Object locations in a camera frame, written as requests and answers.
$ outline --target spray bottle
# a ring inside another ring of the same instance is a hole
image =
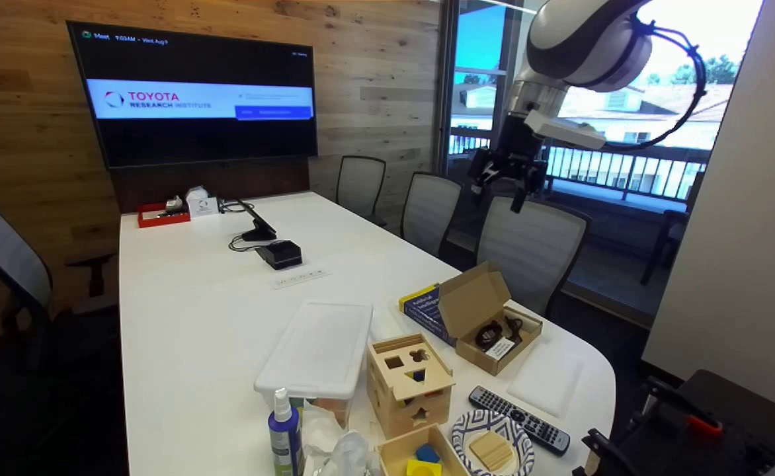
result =
[[[298,413],[290,407],[285,390],[274,390],[269,437],[274,453],[274,476],[302,476],[302,420]]]

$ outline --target white table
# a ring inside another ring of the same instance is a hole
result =
[[[130,474],[134,476],[256,476],[273,474],[269,407],[253,380],[285,320],[302,302],[367,302],[373,338],[425,334],[403,318],[397,298],[458,271],[403,238],[339,208],[317,193],[253,198],[256,211],[303,251],[303,264],[274,273],[253,251],[227,251],[250,227],[248,215],[198,216],[184,226],[137,227],[122,216],[118,297]],[[502,396],[528,361],[526,350],[496,379],[469,366],[425,334],[455,372],[450,424],[469,411],[469,392],[487,387]],[[536,347],[563,347],[584,361],[567,416],[528,413],[572,435],[556,458],[536,449],[536,476],[568,474],[588,461],[588,428],[612,431],[617,379],[581,338],[544,322]],[[380,425],[359,380],[348,425],[380,445]]]

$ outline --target wood panel wall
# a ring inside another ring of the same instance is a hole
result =
[[[311,45],[319,115],[311,189],[334,193],[342,153],[384,157],[380,215],[393,223],[407,177],[432,167],[440,4],[0,0],[0,208],[51,264],[55,306],[84,293],[84,275],[64,259],[116,247],[118,232],[67,18]]]

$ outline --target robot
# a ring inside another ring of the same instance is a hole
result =
[[[475,198],[500,177],[518,181],[512,211],[544,183],[543,145],[589,152],[650,148],[684,125],[705,93],[705,66],[699,47],[676,30],[643,23],[649,0],[547,0],[526,37],[526,60],[511,93],[507,116],[495,148],[475,152],[469,177]],[[650,59],[650,37],[684,51],[695,68],[695,93],[684,115],[653,141],[608,144],[588,125],[557,119],[568,87],[612,93],[627,87]]]

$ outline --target television screen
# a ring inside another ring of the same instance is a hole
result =
[[[314,157],[311,47],[69,22],[106,167]]]

